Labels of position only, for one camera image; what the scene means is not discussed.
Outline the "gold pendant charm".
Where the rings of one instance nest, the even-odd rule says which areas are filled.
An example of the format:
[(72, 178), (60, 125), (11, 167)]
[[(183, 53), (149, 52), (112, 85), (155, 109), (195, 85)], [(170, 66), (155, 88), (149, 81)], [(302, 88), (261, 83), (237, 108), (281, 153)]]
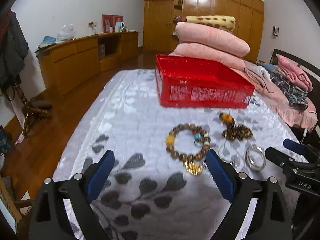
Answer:
[(204, 169), (204, 163), (202, 161), (185, 161), (183, 165), (185, 170), (193, 176), (200, 175)]

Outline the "plaid folded clothes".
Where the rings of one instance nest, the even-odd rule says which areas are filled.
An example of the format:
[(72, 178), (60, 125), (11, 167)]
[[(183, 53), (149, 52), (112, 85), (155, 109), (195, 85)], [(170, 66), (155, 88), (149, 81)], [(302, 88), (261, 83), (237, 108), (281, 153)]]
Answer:
[(285, 76), (278, 73), (270, 74), (271, 81), (282, 91), (289, 102), (289, 106), (304, 111), (309, 104), (306, 100), (307, 92), (292, 84)]

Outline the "pink bed sheet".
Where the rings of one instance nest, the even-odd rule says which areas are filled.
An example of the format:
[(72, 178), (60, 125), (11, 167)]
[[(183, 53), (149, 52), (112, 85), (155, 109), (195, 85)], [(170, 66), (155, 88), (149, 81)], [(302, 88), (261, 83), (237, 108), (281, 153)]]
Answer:
[(290, 127), (298, 126), (307, 129), (309, 132), (316, 127), (318, 118), (316, 107), (310, 99), (307, 99), (308, 108), (299, 110), (289, 105), (287, 97), (270, 79), (270, 73), (262, 66), (257, 66), (245, 61), (245, 67), (233, 69), (247, 81), (255, 86), (263, 100), (279, 114), (282, 120)]

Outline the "pink folded towel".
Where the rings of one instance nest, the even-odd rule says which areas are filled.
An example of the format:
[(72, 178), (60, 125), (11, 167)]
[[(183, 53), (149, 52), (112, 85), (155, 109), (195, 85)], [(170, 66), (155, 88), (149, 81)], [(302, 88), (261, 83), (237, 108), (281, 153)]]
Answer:
[(307, 74), (287, 57), (277, 55), (278, 67), (285, 73), (287, 79), (303, 91), (311, 92), (313, 90), (312, 82)]

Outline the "dark wooden headboard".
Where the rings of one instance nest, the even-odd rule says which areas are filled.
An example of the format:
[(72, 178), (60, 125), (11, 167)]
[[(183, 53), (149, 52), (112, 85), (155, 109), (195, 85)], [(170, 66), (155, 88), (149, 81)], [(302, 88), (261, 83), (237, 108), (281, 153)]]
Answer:
[(298, 58), (295, 55), (292, 55), (290, 53), (287, 53), (279, 49), (273, 50), (273, 53), (270, 59), (271, 64), (278, 65), (278, 59), (277, 59), (278, 54), (284, 57), (287, 57), (289, 60), (291, 60), (294, 64), (300, 67), (307, 74), (307, 76), (309, 77), (313, 85), (313, 90), (311, 92), (307, 92), (308, 97), (314, 104), (319, 104), (319, 68), (306, 62), (303, 59)]

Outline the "white leaf-pattern bedspread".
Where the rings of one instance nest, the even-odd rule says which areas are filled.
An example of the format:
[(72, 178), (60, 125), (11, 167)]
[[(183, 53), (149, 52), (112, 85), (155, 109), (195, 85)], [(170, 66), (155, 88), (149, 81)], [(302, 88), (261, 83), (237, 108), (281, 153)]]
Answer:
[(229, 202), (204, 170), (189, 174), (171, 158), (165, 139), (178, 124), (207, 130), (219, 157), (251, 178), (274, 176), (284, 184), (281, 168), (267, 163), (254, 172), (244, 161), (251, 145), (284, 151), (291, 129), (257, 93), (247, 108), (229, 109), (253, 137), (227, 141), (219, 108), (164, 108), (159, 104), (155, 72), (128, 70), (116, 74), (84, 115), (54, 172), (55, 181), (67, 180), (96, 163), (107, 150), (115, 155), (114, 168), (91, 207), (110, 239), (210, 239)]

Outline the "wooden coat stand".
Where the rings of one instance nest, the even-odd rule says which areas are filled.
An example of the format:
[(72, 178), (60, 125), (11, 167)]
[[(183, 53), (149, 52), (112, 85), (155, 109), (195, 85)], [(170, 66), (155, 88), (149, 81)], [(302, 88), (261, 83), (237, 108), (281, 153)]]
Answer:
[(25, 137), (29, 129), (35, 120), (35, 118), (49, 118), (51, 114), (49, 111), (52, 109), (52, 104), (45, 100), (36, 100), (35, 98), (27, 99), (23, 90), (20, 87), (21, 78), (17, 75), (13, 78), (11, 87), (13, 91), (11, 102), (14, 102), (16, 98), (22, 103), (22, 107), (18, 114), (22, 117), (22, 135)]

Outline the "red plastic box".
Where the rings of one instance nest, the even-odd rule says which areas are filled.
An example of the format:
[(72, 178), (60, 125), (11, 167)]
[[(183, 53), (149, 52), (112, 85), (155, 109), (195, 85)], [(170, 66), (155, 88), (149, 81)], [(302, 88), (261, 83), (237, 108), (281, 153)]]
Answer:
[(177, 108), (246, 108), (255, 86), (223, 64), (156, 55), (159, 103)]

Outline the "lower pink folded quilt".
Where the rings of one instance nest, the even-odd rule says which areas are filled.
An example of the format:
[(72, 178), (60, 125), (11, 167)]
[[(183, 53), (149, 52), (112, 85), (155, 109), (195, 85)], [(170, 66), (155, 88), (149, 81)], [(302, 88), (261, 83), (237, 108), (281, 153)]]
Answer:
[(198, 43), (181, 43), (169, 55), (212, 60), (242, 72), (245, 70), (243, 59)]

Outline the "pink folded quilt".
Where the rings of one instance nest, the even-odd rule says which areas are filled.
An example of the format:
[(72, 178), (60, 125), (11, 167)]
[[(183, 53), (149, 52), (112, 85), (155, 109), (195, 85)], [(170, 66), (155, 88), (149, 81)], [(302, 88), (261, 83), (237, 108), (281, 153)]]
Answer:
[(198, 43), (181, 43), (169, 55), (212, 60), (242, 72), (245, 70), (243, 59)]
[(250, 52), (248, 43), (237, 36), (202, 24), (179, 22), (175, 32), (180, 43), (199, 43), (238, 57)]

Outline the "giraffe-pattern folded blanket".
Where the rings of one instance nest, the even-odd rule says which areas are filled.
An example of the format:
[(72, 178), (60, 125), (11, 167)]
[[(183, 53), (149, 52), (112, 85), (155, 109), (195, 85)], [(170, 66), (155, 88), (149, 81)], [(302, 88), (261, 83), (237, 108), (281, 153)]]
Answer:
[(226, 15), (186, 16), (188, 23), (196, 23), (214, 27), (232, 33), (235, 29), (236, 19)]

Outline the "long wooden sideboard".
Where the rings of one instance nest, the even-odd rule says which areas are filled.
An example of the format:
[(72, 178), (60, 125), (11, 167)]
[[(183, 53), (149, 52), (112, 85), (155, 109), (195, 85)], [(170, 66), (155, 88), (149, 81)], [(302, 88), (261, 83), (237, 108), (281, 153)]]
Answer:
[(88, 79), (138, 56), (139, 32), (91, 35), (41, 49), (39, 59), (46, 91), (64, 96)]

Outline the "upper pink folded quilt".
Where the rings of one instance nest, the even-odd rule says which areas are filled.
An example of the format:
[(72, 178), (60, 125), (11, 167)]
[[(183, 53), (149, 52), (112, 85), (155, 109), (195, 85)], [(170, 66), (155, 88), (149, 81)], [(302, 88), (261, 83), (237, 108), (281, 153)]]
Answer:
[(237, 36), (202, 24), (179, 22), (175, 32), (180, 43), (199, 43), (238, 57), (250, 52), (248, 43)]

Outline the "dark hanging clothes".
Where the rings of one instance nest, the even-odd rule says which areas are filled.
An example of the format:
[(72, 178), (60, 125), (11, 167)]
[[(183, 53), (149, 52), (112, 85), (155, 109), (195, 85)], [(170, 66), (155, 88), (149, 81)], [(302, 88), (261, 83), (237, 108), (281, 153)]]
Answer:
[(21, 83), (20, 72), (29, 46), (13, 11), (1, 18), (1, 93), (8, 98), (7, 89)]

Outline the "blue cloth on sideboard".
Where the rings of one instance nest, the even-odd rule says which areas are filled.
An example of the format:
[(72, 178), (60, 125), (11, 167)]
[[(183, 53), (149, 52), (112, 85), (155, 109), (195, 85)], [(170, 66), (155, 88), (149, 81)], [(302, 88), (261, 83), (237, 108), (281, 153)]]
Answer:
[(49, 46), (53, 46), (56, 44), (56, 38), (51, 36), (45, 36), (42, 40), (42, 42), (38, 45), (37, 49), (35, 50), (35, 53), (38, 53), (39, 51), (43, 50), (44, 48), (47, 48)]

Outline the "white plastic bag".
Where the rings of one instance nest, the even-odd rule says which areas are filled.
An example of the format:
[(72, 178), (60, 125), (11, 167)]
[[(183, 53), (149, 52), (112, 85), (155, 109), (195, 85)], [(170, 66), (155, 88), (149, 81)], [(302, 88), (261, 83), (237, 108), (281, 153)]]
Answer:
[(56, 44), (72, 40), (75, 36), (74, 24), (64, 25), (57, 33)]

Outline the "wooden wardrobe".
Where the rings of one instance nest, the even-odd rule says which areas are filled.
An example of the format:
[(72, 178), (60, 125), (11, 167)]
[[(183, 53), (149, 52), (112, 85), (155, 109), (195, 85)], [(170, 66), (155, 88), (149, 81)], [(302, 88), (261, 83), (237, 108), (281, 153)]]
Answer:
[(264, 25), (263, 0), (144, 0), (143, 48), (171, 52), (177, 44), (175, 25), (187, 16), (235, 18), (233, 34), (248, 43), (245, 60), (258, 59)]

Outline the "white kettle red lid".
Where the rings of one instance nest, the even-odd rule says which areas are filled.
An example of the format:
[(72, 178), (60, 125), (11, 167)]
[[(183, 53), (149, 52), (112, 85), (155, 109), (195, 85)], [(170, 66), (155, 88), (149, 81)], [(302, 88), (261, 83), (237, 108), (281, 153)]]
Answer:
[(121, 17), (116, 18), (115, 32), (123, 32), (125, 23)]

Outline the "wall switch panel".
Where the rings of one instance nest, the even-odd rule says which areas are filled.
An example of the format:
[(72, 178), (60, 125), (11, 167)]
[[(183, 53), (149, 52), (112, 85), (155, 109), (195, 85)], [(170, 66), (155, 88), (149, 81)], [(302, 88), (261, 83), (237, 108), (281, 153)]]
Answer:
[(278, 28), (278, 27), (273, 26), (272, 35), (273, 35), (274, 37), (278, 37), (278, 36), (279, 36), (279, 28)]

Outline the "wall power socket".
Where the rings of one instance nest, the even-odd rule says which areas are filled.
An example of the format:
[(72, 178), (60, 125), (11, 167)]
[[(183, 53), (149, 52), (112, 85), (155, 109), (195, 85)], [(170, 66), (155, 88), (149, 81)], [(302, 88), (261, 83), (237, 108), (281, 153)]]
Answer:
[(97, 27), (97, 26), (98, 26), (97, 22), (89, 22), (89, 23), (87, 24), (87, 27), (88, 27), (88, 28), (93, 28), (93, 27)]

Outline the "red picture frame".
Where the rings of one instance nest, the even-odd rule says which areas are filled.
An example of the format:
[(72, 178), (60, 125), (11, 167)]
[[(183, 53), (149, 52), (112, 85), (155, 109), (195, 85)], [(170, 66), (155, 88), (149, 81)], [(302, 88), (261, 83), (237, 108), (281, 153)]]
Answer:
[(115, 27), (116, 21), (120, 19), (123, 21), (122, 15), (107, 15), (102, 14), (101, 15), (101, 23), (102, 23), (102, 32), (103, 33), (109, 33), (110, 29)]

